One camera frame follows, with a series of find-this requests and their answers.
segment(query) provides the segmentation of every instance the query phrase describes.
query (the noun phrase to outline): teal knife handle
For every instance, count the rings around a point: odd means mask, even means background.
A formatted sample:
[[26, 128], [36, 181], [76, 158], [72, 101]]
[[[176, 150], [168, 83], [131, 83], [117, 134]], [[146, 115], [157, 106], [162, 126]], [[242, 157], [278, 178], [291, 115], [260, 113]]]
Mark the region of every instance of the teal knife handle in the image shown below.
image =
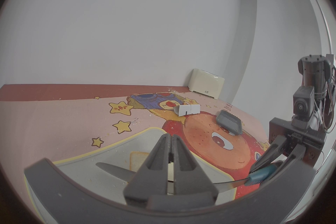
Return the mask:
[[267, 177], [273, 174], [278, 168], [275, 164], [270, 164], [260, 170], [257, 170], [253, 173], [249, 174], [249, 180], [244, 184], [245, 186], [251, 186], [255, 184], [259, 184], [264, 181]]

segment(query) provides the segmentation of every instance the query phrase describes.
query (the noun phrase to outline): camera lens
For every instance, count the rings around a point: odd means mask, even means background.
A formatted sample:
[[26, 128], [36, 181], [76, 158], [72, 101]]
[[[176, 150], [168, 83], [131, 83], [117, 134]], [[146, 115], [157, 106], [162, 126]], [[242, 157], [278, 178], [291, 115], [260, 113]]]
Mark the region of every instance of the camera lens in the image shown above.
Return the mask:
[[295, 103], [296, 113], [302, 114], [305, 113], [307, 110], [307, 104], [303, 101], [297, 101]]

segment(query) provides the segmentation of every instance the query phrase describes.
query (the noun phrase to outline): white paper box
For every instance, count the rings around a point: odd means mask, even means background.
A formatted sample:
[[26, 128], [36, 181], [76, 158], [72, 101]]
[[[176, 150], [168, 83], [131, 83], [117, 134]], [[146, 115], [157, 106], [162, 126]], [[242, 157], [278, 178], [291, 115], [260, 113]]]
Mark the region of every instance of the white paper box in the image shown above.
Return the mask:
[[199, 114], [200, 111], [200, 104], [181, 104], [174, 107], [174, 112], [178, 114], [179, 117], [190, 114]]

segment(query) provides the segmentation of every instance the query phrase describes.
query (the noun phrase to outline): cartoon bear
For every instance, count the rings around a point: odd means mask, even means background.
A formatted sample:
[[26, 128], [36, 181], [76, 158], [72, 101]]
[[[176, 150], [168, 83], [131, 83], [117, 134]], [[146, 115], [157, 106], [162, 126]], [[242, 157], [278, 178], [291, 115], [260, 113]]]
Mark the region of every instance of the cartoon bear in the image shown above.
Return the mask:
[[[185, 104], [185, 98], [174, 93], [131, 95], [128, 105], [135, 109], [147, 109], [164, 118], [162, 129], [171, 135], [179, 135], [190, 151], [231, 175], [234, 180], [246, 178], [251, 165], [264, 153], [263, 146], [250, 134], [234, 135], [216, 123], [216, 116], [201, 111], [200, 114], [179, 117], [174, 106]], [[236, 198], [258, 188], [240, 186]]]

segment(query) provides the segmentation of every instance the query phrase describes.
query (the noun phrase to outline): wire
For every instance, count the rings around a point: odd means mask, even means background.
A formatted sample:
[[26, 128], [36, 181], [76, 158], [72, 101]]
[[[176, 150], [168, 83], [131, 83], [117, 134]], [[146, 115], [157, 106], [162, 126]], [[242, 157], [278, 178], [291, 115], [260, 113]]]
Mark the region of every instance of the wire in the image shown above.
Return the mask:
[[324, 153], [323, 153], [323, 151], [321, 151], [321, 153], [323, 154], [323, 160], [322, 160], [321, 166], [316, 170], [316, 173], [319, 172], [319, 170], [321, 169], [322, 165], [324, 164]]
[[331, 116], [331, 121], [328, 125], [328, 128], [329, 129], [331, 127], [331, 125], [333, 124], [333, 121], [334, 121], [334, 102], [333, 102], [333, 98], [331, 96], [331, 88], [330, 88], [330, 83], [327, 83], [327, 86], [328, 86], [328, 94], [329, 94], [329, 99], [330, 99], [330, 105], [331, 105], [331, 113], [332, 113], [332, 116]]
[[315, 108], [316, 108], [316, 112], [317, 112], [318, 118], [320, 119], [321, 124], [323, 126], [323, 129], [324, 129], [325, 132], [327, 132], [327, 129], [326, 129], [326, 127], [324, 125], [324, 122], [322, 121], [322, 118], [321, 118], [321, 115], [320, 115], [320, 109], [317, 107], [317, 103], [316, 103], [315, 100], [314, 100], [314, 104], [315, 104]]

